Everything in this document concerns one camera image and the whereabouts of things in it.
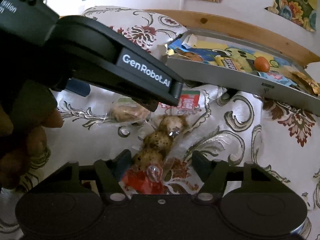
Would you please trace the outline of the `person's left hand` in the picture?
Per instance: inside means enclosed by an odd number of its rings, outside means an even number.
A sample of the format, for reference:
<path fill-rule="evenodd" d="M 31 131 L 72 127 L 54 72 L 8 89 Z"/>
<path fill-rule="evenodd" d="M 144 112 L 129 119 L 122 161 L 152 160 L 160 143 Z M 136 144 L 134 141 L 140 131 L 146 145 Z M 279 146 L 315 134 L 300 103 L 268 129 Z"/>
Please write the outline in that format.
<path fill-rule="evenodd" d="M 63 119 L 57 109 L 38 121 L 38 126 L 15 129 L 10 117 L 1 109 L 1 187 L 14 189 L 28 172 L 31 158 L 47 149 L 45 128 L 60 128 Z"/>

